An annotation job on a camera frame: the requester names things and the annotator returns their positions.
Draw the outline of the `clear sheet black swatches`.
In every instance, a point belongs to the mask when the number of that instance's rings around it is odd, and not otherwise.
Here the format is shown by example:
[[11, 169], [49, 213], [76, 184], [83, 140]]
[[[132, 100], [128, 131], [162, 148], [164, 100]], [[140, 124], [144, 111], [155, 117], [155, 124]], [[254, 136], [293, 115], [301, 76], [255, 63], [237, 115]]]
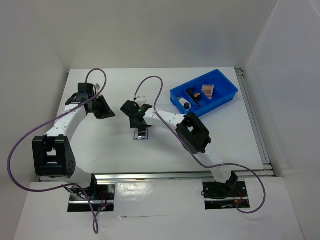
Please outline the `clear sheet black swatches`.
[[146, 126], [137, 127], [134, 129], [133, 139], [135, 141], [144, 141], [149, 139], [148, 128]]

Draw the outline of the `white oval makeup container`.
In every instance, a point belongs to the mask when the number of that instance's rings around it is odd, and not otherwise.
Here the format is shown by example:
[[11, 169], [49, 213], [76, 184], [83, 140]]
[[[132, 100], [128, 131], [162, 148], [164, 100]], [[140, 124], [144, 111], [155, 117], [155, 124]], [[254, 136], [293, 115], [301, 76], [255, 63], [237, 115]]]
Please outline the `white oval makeup container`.
[[183, 107], [185, 106], [185, 104], [189, 104], [189, 102], [183, 97], [178, 97], [177, 99]]

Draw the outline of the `clear bottle black cap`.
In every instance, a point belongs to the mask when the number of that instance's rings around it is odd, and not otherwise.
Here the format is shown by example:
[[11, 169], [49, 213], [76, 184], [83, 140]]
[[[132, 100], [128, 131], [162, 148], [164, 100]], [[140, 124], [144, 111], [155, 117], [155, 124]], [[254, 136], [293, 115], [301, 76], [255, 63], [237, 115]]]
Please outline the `clear bottle black cap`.
[[185, 102], [183, 107], [186, 109], [186, 110], [189, 110], [191, 108], [191, 105], [188, 103], [188, 102]]

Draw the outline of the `thin black makeup brush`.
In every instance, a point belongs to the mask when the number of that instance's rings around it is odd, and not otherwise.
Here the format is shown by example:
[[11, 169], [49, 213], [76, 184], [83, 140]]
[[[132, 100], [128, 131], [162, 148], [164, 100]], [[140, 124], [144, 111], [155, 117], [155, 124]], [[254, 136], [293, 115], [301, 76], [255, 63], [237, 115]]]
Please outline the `thin black makeup brush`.
[[201, 109], [202, 107], [201, 107], [201, 105], [200, 105], [200, 102], [199, 102], [199, 98], [198, 97], [195, 97], [194, 98], [194, 102], [196, 103], [196, 105]]

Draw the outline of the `brown eyeshadow palette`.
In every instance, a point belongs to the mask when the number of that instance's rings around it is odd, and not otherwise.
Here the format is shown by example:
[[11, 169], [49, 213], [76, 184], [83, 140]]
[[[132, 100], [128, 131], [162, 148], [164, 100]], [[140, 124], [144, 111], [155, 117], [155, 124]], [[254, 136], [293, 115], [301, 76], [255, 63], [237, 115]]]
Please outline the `brown eyeshadow palette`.
[[202, 92], [206, 96], [213, 96], [215, 86], [213, 84], [203, 84], [202, 85]]

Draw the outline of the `black fan makeup brush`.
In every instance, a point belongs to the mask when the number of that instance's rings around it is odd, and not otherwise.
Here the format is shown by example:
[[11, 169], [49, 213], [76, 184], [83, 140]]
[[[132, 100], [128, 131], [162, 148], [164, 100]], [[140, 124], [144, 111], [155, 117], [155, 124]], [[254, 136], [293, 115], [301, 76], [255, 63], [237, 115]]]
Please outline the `black fan makeup brush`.
[[193, 89], [193, 88], [188, 88], [188, 89], [186, 90], [186, 92], [187, 92], [188, 95], [191, 96], [191, 97], [194, 97], [194, 96], [195, 96], [195, 95], [194, 95], [194, 89]]

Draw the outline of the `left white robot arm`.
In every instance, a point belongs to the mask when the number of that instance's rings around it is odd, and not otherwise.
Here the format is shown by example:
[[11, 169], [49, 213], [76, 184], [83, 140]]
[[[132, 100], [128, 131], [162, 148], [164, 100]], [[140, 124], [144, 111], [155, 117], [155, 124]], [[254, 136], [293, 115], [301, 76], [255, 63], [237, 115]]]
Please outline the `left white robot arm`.
[[71, 140], [88, 114], [94, 114], [98, 120], [113, 118], [116, 115], [102, 95], [74, 109], [95, 96], [97, 90], [91, 83], [79, 83], [77, 89], [78, 91], [65, 103], [65, 115], [56, 120], [45, 135], [33, 138], [34, 168], [37, 176], [65, 179], [67, 183], [81, 186], [81, 194], [92, 200], [99, 193], [96, 177], [77, 166]]

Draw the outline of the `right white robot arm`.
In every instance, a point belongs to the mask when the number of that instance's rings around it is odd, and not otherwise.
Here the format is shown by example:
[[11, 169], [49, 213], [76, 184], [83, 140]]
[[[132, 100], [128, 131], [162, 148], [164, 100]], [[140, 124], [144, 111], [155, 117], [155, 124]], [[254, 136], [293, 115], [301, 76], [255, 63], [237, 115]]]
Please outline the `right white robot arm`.
[[131, 128], [161, 127], [170, 130], [199, 164], [211, 171], [214, 180], [219, 183], [220, 194], [230, 196], [235, 191], [237, 175], [214, 149], [210, 131], [196, 114], [170, 113], [131, 100], [127, 100], [120, 110], [129, 117]]

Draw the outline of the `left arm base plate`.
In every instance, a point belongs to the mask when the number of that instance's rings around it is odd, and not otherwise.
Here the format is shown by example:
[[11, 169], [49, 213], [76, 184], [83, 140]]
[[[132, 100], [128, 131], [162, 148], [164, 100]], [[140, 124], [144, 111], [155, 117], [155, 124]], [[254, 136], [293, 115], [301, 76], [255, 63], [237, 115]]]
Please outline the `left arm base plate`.
[[[115, 208], [115, 183], [98, 184], [95, 186], [95, 192], [87, 191], [92, 208], [95, 212], [113, 212]], [[75, 188], [68, 190], [69, 202], [68, 202], [68, 213], [84, 213], [90, 212], [91, 208], [85, 195]]]

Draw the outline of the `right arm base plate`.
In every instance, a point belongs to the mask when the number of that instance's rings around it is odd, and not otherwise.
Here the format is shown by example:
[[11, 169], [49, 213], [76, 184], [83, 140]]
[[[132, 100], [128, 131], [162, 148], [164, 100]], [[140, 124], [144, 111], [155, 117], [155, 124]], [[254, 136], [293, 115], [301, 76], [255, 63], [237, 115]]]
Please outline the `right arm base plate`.
[[206, 210], [240, 209], [250, 208], [247, 187], [244, 181], [238, 181], [233, 190], [228, 190], [221, 183], [210, 181], [202, 183], [201, 195], [204, 198]]

